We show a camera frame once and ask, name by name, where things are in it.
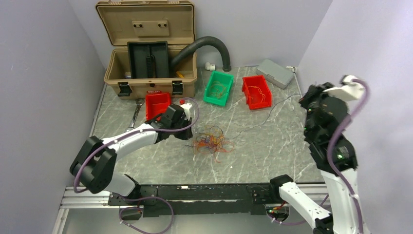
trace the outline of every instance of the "red plastic bin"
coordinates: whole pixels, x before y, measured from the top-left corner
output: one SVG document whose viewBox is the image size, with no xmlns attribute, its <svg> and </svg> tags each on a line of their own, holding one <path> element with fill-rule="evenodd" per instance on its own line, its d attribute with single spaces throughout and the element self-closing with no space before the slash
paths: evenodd
<svg viewBox="0 0 413 234">
<path fill-rule="evenodd" d="M 156 115 L 164 113 L 168 106 L 172 104 L 169 93 L 148 94 L 145 97 L 146 120 L 154 118 Z"/>
<path fill-rule="evenodd" d="M 272 95 L 264 76 L 244 77 L 243 82 L 242 91 L 250 110 L 271 107 Z"/>
</svg>

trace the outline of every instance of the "black flexible hose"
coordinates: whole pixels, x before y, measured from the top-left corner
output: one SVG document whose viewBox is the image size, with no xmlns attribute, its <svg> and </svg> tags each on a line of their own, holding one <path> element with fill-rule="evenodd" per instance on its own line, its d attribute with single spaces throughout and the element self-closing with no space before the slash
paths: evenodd
<svg viewBox="0 0 413 234">
<path fill-rule="evenodd" d="M 193 54 L 197 49 L 203 47 L 204 45 L 210 45 L 210 46 L 217 48 L 217 50 L 220 52 L 221 57 L 222 57 L 223 71 L 224 72 L 231 71 L 231 60 L 229 59 L 228 49 L 226 48 L 225 44 L 221 40 L 215 37 L 210 37 L 210 36 L 198 38 L 193 43 L 189 44 L 187 47 L 181 50 L 181 52 L 179 52 L 179 54 L 170 61 L 170 65 L 169 65 L 170 69 L 174 70 L 175 67 L 178 66 L 178 64 L 183 59 Z"/>
</svg>

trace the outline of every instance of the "marble surface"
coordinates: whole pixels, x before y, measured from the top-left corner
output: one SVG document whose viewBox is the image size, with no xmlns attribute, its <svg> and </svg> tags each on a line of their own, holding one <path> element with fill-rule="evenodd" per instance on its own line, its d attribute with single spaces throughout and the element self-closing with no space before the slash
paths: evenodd
<svg viewBox="0 0 413 234">
<path fill-rule="evenodd" d="M 234 75 L 230 97 L 226 106 L 220 107 L 202 101 L 211 72 L 198 69 L 195 99 L 200 117 L 192 131 L 196 136 L 207 125 L 219 126 L 225 139 L 234 144 L 232 152 L 213 156 L 199 153 L 192 147 L 193 139 L 182 141 L 171 136 L 120 159 L 115 171 L 126 173 L 141 184 L 257 183 L 283 174 L 298 182 L 321 182 L 303 140 L 305 113 L 298 104 L 296 82 L 293 80 L 284 90 L 268 83 L 273 107 L 276 106 L 251 111 L 241 91 L 242 77 L 254 76 L 256 68 L 233 68 L 229 74 Z M 103 138 L 123 133 L 134 109 L 134 100 L 120 100 L 107 86 L 93 134 Z M 144 121 L 142 107 L 136 126 Z"/>
</svg>

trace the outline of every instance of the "toolbox lid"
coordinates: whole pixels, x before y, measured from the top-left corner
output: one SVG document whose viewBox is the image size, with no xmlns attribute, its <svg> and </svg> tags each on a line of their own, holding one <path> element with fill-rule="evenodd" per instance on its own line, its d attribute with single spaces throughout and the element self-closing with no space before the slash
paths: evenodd
<svg viewBox="0 0 413 234">
<path fill-rule="evenodd" d="M 96 10 L 111 44 L 167 41 L 190 44 L 195 39 L 194 6 L 190 1 L 100 1 Z"/>
</svg>

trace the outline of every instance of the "gray electrical box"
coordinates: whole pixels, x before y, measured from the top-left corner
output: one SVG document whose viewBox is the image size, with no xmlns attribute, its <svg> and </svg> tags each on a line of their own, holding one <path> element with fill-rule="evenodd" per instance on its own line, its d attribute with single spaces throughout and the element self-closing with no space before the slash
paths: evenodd
<svg viewBox="0 0 413 234">
<path fill-rule="evenodd" d="M 282 89 L 285 89 L 294 77 L 293 72 L 269 59 L 264 60 L 258 65 L 257 75 L 263 75 L 267 81 Z"/>
</svg>

